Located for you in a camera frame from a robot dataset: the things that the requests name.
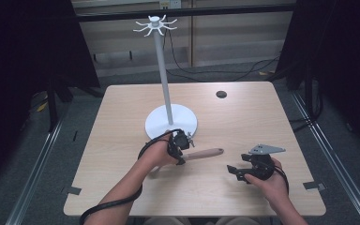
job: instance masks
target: metal rail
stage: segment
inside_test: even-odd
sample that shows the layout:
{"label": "metal rail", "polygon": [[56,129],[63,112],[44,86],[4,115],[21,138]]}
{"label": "metal rail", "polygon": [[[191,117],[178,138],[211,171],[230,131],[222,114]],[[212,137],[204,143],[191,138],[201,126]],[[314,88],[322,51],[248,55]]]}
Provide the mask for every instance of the metal rail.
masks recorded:
{"label": "metal rail", "polygon": [[[305,109],[305,102],[300,97],[300,95],[296,92],[292,94],[293,100],[296,103],[297,107],[300,110],[300,113],[303,117],[308,120],[308,112]],[[355,209],[360,215],[360,189],[354,183],[353,179],[347,172],[346,168],[343,166],[343,163],[338,158],[335,150],[333,149],[330,142],[326,139],[323,131],[321,130],[320,126],[316,122],[312,122],[309,125],[309,128],[314,135],[315,139],[317,140],[318,144],[320,145],[323,153],[326,156],[329,164],[332,166],[338,180],[340,181],[341,185],[344,187],[346,193],[348,194],[350,200],[352,201]]]}
{"label": "metal rail", "polygon": [[45,23],[82,23],[82,22],[100,22],[100,21],[119,21],[131,19],[145,19],[148,16],[166,15],[167,17],[186,17],[186,16],[207,16],[207,15],[225,15],[225,14],[243,14],[243,13],[262,13],[262,12],[281,12],[294,11],[296,4],[278,4],[278,5],[258,5],[244,7],[194,7],[177,9],[157,9],[146,11],[114,12],[114,13],[85,13],[75,16],[58,16],[48,18],[31,19],[29,22]]}
{"label": "metal rail", "polygon": [[19,199],[16,201],[16,204],[10,212],[6,225],[22,224],[25,213],[34,196],[35,190],[37,189],[40,176],[42,175],[43,169],[46,165],[46,162],[48,161],[49,154],[51,153],[54,143],[60,132],[63,119],[66,117],[66,114],[68,112],[68,108],[69,106],[68,104],[66,104],[64,106],[63,115],[60,117],[61,119],[58,121],[53,131],[49,133],[42,147],[42,150],[40,151],[39,157],[37,158],[37,162],[33,170],[31,171],[31,174],[28,177],[24,188],[22,189],[22,194],[20,195]]}

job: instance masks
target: round white base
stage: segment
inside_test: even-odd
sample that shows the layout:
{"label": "round white base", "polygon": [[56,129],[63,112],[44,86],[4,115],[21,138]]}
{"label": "round white base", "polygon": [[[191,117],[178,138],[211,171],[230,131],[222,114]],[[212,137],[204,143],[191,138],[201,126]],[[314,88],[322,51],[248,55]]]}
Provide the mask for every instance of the round white base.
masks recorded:
{"label": "round white base", "polygon": [[198,121],[191,109],[177,104],[171,104],[173,124],[169,125],[166,106],[162,105],[154,109],[145,121],[145,131],[150,139],[165,133],[168,129],[181,128],[186,135],[190,132],[191,136],[197,130]]}

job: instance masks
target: wooden table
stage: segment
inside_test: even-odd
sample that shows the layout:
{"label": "wooden table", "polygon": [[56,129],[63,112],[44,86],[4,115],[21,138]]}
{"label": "wooden table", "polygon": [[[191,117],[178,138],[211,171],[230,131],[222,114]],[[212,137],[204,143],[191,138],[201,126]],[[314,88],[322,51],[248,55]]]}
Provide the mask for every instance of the wooden table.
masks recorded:
{"label": "wooden table", "polygon": [[[236,180],[227,165],[249,168],[241,154],[258,143],[283,147],[273,157],[282,162],[290,198],[303,216],[320,216],[325,206],[270,82],[170,83],[172,104],[189,107],[198,118],[195,148],[223,148],[217,157],[188,161],[151,172],[143,183],[131,216],[225,217],[273,216],[268,202],[252,185]],[[217,91],[227,97],[218,98]],[[160,84],[116,85],[107,89],[72,186],[64,212],[78,216],[92,207],[126,174],[149,141],[147,115],[163,105]]]}

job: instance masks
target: black cable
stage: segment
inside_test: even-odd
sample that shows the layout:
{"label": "black cable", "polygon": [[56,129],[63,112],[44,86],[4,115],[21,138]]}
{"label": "black cable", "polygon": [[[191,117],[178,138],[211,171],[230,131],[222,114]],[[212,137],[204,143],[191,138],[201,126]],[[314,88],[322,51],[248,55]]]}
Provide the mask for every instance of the black cable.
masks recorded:
{"label": "black cable", "polygon": [[293,129],[293,132],[297,132],[303,128],[306,128],[308,126],[311,126],[314,122],[316,122],[318,120],[318,118],[320,117],[321,113],[323,112],[323,93],[321,88],[319,87],[318,89],[318,93],[316,96],[316,106],[315,106],[315,112],[313,115],[311,115],[308,118],[303,118],[303,119],[297,119],[297,120],[289,120],[289,122],[291,123],[295,123],[295,122],[306,122],[304,125],[299,126],[297,128]]}
{"label": "black cable", "polygon": [[122,205],[122,204],[126,204],[126,203],[131,203],[131,202],[135,201],[142,194],[142,191],[143,191],[143,185],[141,185],[140,188],[137,190],[137,192],[134,193],[133,195],[131,195],[130,197],[127,197],[127,198],[122,199],[122,200],[116,200],[116,201],[112,201],[112,202],[106,202],[106,203],[103,203],[103,204],[99,204],[99,205],[96,205],[96,206],[86,210],[81,215],[80,224],[83,225],[85,220],[87,219],[87,217],[89,217],[90,215],[96,213],[97,211],[107,209],[107,208],[111,208],[111,207],[115,207],[115,206]]}
{"label": "black cable", "polygon": [[282,176],[283,180],[285,181],[285,186],[286,186],[286,189],[288,190],[288,195],[289,195],[289,181],[288,181],[288,177],[286,176],[285,172],[279,168],[278,166],[274,165],[271,166],[271,165],[268,165],[262,161],[259,161],[259,160],[251,160],[250,162],[253,162],[253,163],[257,163],[257,164],[260,164],[261,166],[264,166],[265,168],[269,169],[269,170],[273,170],[277,173],[279,173],[280,176]]}
{"label": "black cable", "polygon": [[[150,142],[147,142],[145,144],[145,146],[142,148],[142,150],[140,151],[137,159],[140,159],[142,157],[142,155],[144,154],[144,152],[154,143],[160,142],[160,141],[166,141],[166,140],[161,140],[160,138],[162,138],[163,136],[170,134],[170,133],[174,133],[177,131],[181,131],[181,129],[173,129],[170,130],[168,132],[165,132],[159,136],[157,136],[156,138],[154,138],[153,140],[151,140]],[[86,210],[80,217],[80,225],[83,225],[85,220],[87,219],[87,217],[89,217],[90,215],[96,213],[97,211],[103,210],[103,209],[107,209],[107,208],[111,208],[111,207],[115,207],[118,205],[122,205],[122,204],[126,204],[126,203],[131,203],[133,201],[135,201],[137,198],[140,197],[140,195],[142,194],[143,191],[143,184],[140,186],[140,188],[137,190],[136,193],[134,193],[133,195],[125,198],[125,199],[121,199],[121,200],[115,200],[115,201],[111,201],[111,202],[106,202],[103,204],[99,204],[96,205],[92,208],[89,208],[88,210]]]}
{"label": "black cable", "polygon": [[[172,33],[171,33],[171,30],[165,30],[165,35],[164,35],[164,41],[163,41],[163,49],[165,49],[165,43],[166,43],[166,34],[167,32],[169,31],[169,38],[171,40],[171,47],[172,47],[172,56],[173,56],[173,60],[174,60],[174,63],[177,65],[177,67],[183,71],[183,72],[186,72],[188,74],[204,74],[204,73],[235,73],[235,74],[239,74],[239,73],[245,73],[245,71],[221,71],[221,70],[210,70],[210,71],[201,71],[201,72],[195,72],[195,71],[188,71],[188,70],[185,70],[184,68],[181,68],[180,65],[178,64],[177,60],[176,60],[176,57],[174,55],[174,47],[173,47],[173,40],[172,40]],[[252,68],[247,72],[245,73],[243,76],[239,77],[239,78],[236,78],[232,81],[229,81],[229,82],[236,82],[244,77],[246,77],[247,75],[249,75],[251,72],[256,72],[256,71],[259,71],[263,68],[266,68],[268,67],[269,65],[271,65],[273,62],[277,61],[279,58],[279,56],[275,57],[274,59],[265,59],[265,60],[261,60],[259,62],[256,62]],[[266,62],[266,61],[269,61],[265,66],[263,67],[260,67],[260,68],[257,68],[257,69],[254,69],[258,64],[262,63],[262,62]],[[176,77],[182,77],[182,78],[187,78],[187,79],[190,79],[192,81],[195,81],[195,82],[200,82],[200,83],[208,83],[208,81],[202,81],[202,80],[199,80],[199,79],[195,79],[195,78],[190,78],[188,76],[184,76],[184,75],[179,75],[179,74],[173,74],[171,73],[168,69],[166,70],[167,73],[173,75],[173,76],[176,76]]]}

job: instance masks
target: white pole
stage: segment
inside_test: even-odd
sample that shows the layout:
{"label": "white pole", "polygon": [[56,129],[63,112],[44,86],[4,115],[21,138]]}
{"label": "white pole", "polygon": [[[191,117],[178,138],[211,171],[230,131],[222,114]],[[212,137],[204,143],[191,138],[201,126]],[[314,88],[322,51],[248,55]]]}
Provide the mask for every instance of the white pole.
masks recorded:
{"label": "white pole", "polygon": [[162,82],[163,96],[165,98],[166,113],[168,114],[169,125],[173,125],[171,98],[169,97],[168,78],[166,77],[165,59],[163,58],[162,42],[157,30],[153,31],[154,41],[157,49],[157,63],[159,65],[160,81]]}

